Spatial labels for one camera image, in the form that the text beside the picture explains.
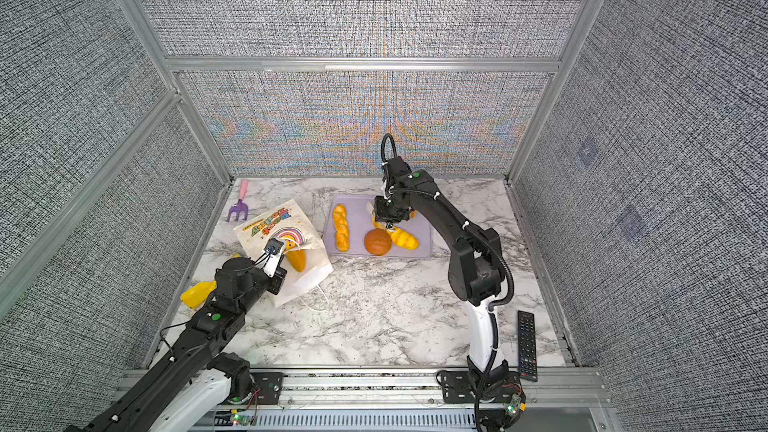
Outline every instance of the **black mounting plate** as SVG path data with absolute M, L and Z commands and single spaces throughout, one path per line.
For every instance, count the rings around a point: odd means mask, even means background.
M 261 389 L 256 396 L 256 405 L 277 405 L 283 391 L 283 373 L 251 372 L 250 376 L 254 378 L 254 387 Z
M 469 385 L 469 372 L 451 372 L 440 370 L 437 374 L 441 383 L 442 399 L 446 404 L 474 404 L 475 392 Z M 509 371 L 506 384 L 520 386 L 520 376 L 514 370 Z M 512 398 L 514 388 L 499 388 L 496 397 L 492 401 L 483 401 L 484 404 L 508 404 Z

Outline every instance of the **purple fork head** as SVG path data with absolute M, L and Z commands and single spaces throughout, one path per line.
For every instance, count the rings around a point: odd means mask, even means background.
M 240 213 L 244 212 L 243 218 L 240 218 Z M 248 220 L 248 206 L 242 201 L 238 200 L 237 204 L 230 207 L 229 213 L 226 215 L 226 221 L 229 222 L 232 218 L 232 214 L 235 214 L 235 221 Z

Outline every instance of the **side wall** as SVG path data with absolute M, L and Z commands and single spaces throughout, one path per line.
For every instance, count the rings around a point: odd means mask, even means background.
M 768 415 L 766 0 L 606 0 L 514 184 L 628 430 Z
M 165 86 L 115 0 L 7 0 L 0 12 L 1 278 Z M 219 190 L 168 111 L 0 320 L 0 430 L 60 432 L 108 406 L 148 352 Z

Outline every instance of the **textured wall panel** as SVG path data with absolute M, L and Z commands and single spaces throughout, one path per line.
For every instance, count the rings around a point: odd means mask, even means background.
M 0 324 L 0 430 L 61 432 L 109 405 L 151 346 L 220 189 L 172 110 Z M 30 398 L 46 404 L 33 413 L 44 423 L 28 423 Z
M 517 184 L 627 430 L 768 429 L 766 56 L 766 0 L 606 0 Z
M 0 275 L 163 95 L 115 0 L 0 3 Z
M 140 0 L 171 54 L 559 56 L 582 0 Z
M 183 72 L 233 174 L 503 174 L 548 76 L 530 72 Z

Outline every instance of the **pink handle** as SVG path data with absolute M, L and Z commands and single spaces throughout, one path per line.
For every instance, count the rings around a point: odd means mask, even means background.
M 245 194 L 248 193 L 248 181 L 246 179 L 243 179 L 240 182 L 240 196 L 239 199 L 243 200 L 245 198 Z

